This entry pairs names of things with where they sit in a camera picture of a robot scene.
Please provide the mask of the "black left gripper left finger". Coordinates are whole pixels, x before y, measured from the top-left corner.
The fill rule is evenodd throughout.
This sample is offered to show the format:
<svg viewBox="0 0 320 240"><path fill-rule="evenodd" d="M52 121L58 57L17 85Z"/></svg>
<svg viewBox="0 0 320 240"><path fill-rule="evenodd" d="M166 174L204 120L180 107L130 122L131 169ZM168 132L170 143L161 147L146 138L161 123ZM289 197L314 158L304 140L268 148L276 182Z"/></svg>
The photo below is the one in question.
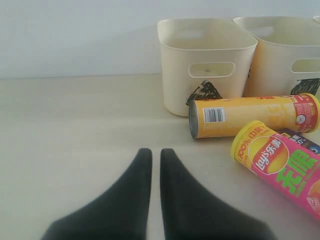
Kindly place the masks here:
<svg viewBox="0 0 320 240"><path fill-rule="evenodd" d="M151 198L152 151L141 148L102 195L54 221L44 240L145 240Z"/></svg>

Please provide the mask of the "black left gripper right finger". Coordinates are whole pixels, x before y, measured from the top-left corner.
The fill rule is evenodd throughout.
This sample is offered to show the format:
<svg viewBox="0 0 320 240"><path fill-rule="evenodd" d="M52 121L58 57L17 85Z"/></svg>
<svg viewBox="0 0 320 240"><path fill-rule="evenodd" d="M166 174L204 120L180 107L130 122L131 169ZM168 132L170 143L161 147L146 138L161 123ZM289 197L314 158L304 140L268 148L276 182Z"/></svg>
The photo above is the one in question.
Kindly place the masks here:
<svg viewBox="0 0 320 240"><path fill-rule="evenodd" d="M167 240L275 240L270 227L201 185L172 148L160 153L160 198Z"/></svg>

